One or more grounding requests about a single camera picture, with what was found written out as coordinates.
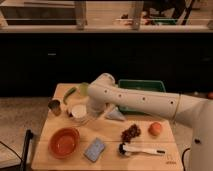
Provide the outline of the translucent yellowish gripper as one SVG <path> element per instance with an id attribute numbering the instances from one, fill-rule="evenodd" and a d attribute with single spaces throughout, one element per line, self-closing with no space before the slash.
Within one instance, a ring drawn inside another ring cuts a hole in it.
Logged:
<path id="1" fill-rule="evenodd" d="M 84 124 L 97 117 L 94 111 L 87 109 L 86 107 L 74 108 L 73 109 L 74 121 L 77 124 Z"/>

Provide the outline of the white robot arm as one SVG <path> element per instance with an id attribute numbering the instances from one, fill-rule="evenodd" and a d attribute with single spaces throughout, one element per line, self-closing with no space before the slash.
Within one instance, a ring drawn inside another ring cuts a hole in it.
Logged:
<path id="1" fill-rule="evenodd" d="M 100 115 L 107 103 L 173 120 L 193 129 L 188 171 L 213 171 L 213 100 L 179 93 L 119 88 L 103 73 L 88 85 L 90 115 Z"/>

